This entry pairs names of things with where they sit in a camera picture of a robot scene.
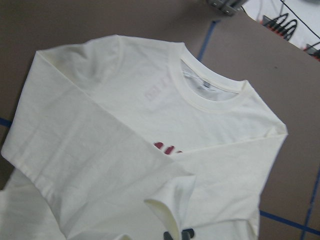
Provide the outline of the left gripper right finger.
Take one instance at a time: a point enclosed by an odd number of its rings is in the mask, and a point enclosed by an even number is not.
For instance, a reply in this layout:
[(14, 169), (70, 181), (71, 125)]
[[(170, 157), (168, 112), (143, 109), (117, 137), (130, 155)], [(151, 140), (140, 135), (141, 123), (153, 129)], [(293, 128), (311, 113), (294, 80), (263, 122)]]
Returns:
[(181, 233), (182, 240), (191, 240), (195, 236), (195, 231), (192, 228), (183, 229)]

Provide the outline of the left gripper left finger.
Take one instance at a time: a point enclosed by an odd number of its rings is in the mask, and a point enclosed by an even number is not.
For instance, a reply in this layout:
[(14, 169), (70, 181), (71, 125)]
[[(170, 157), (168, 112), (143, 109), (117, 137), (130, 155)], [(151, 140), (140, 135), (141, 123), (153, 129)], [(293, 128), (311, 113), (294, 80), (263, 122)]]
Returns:
[(171, 234), (168, 231), (163, 233), (163, 239), (164, 240), (173, 240)]

